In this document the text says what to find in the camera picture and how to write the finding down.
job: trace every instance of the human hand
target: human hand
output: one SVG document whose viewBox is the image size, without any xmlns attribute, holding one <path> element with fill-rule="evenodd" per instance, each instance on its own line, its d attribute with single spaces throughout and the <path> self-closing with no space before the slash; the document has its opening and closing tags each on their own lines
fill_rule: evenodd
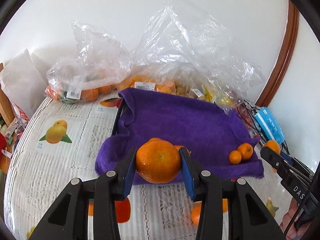
<svg viewBox="0 0 320 240">
<path fill-rule="evenodd" d="M 285 214 L 282 218 L 282 222 L 280 224 L 280 228 L 282 230 L 282 232 L 285 231 L 286 227 L 288 226 L 290 220 L 292 219 L 294 213 L 297 211 L 298 209 L 298 203 L 297 201 L 293 198 L 291 200 L 290 206 L 289 206 L 289 210 L 287 212 L 287 214 Z M 290 227 L 286 239 L 287 240 L 293 240 L 295 239 L 297 236 L 303 236 L 303 234 L 307 231 L 307 229 L 309 228 L 311 222 L 304 224 L 303 226 L 301 226 L 298 231 L 295 229 L 294 227 L 294 223 L 292 224 L 292 226 Z"/>
</svg>

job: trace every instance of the purple towel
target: purple towel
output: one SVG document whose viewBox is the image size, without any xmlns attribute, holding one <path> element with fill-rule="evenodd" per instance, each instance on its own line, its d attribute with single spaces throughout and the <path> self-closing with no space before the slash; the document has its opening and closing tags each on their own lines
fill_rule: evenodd
<svg viewBox="0 0 320 240">
<path fill-rule="evenodd" d="M 158 137 L 187 147 L 193 160 L 222 179 L 263 177 L 262 161 L 255 152 L 239 165 L 228 161 L 229 153 L 242 143 L 254 147 L 259 141 L 250 137 L 236 111 L 226 115 L 215 104 L 133 88 L 119 95 L 128 109 L 119 119 L 117 134 L 101 146 L 95 164 L 99 175 L 112 170 L 131 147 L 139 148 L 150 138 Z M 172 182 L 178 181 L 183 181 L 181 173 Z M 148 182 L 136 173 L 133 183 Z"/>
</svg>

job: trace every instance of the finger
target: finger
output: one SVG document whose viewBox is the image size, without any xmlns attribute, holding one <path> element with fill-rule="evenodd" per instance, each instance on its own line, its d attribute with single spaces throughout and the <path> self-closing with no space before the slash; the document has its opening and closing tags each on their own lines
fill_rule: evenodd
<svg viewBox="0 0 320 240">
<path fill-rule="evenodd" d="M 298 202 L 293 198 L 290 202 L 288 213 L 293 217 L 294 213 L 298 209 Z"/>
<path fill-rule="evenodd" d="M 281 231 L 284 233 L 285 228 L 283 227 L 283 223 L 281 222 L 281 224 L 279 225 Z"/>
<path fill-rule="evenodd" d="M 298 229 L 298 236 L 303 236 L 304 233 L 308 230 L 310 224 L 311 224 L 311 222 L 306 223 L 305 225 L 301 226 L 301 227 Z"/>
<path fill-rule="evenodd" d="M 287 228 L 291 218 L 292 217 L 288 213 L 283 216 L 282 227 L 284 228 L 284 230 Z M 294 224 L 292 224 L 287 233 L 287 236 L 290 238 L 295 238 L 296 235 L 297 235 L 297 230 L 295 229 Z"/>
<path fill-rule="evenodd" d="M 297 230 L 295 227 L 292 225 L 287 233 L 287 236 L 290 237 L 291 239 L 294 239 L 297 236 Z"/>
<path fill-rule="evenodd" d="M 282 218 L 283 227 L 286 228 L 291 220 L 292 216 L 289 213 L 285 214 Z"/>
</svg>

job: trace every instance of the plastic bag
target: plastic bag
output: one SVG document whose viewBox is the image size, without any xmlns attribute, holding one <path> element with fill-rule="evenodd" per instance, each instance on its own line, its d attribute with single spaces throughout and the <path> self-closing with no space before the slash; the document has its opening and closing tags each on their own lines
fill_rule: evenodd
<svg viewBox="0 0 320 240">
<path fill-rule="evenodd" d="M 33 64 L 26 49 L 0 72 L 1 89 L 17 113 L 26 121 L 33 116 L 42 101 L 47 84 Z"/>
<path fill-rule="evenodd" d="M 52 98 L 73 103 L 94 101 L 109 93 L 130 71 L 131 55 L 122 43 L 105 30 L 78 21 L 72 22 L 78 58 L 59 58 L 47 72 Z"/>
<path fill-rule="evenodd" d="M 237 57 L 230 31 L 189 0 L 171 0 L 149 20 L 132 72 L 161 82 L 177 79 L 224 110 L 264 80 L 257 65 Z"/>
</svg>

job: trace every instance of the white lace tablecloth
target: white lace tablecloth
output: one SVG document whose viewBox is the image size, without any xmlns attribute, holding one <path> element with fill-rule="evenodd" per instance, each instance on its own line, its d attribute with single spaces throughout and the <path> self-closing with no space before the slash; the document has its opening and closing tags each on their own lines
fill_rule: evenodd
<svg viewBox="0 0 320 240">
<path fill-rule="evenodd" d="M 94 163 L 103 141 L 111 135 L 117 108 L 94 103 L 67 105 L 46 98 L 30 120 L 12 158 L 5 185 L 4 220 L 17 240 L 25 240 L 68 182 L 97 178 Z M 72 143 L 39 142 L 57 120 L 68 123 Z M 291 196 L 277 174 L 263 161 L 263 179 L 245 178 L 264 203 L 271 199 L 278 224 L 288 211 Z M 197 226 L 190 218 L 190 201 L 183 183 L 137 185 L 129 195 L 131 217 L 119 224 L 121 239 L 195 239 Z M 88 239 L 93 239 L 93 218 L 88 221 Z M 228 239 L 228 213 L 223 214 L 223 239 Z"/>
</svg>

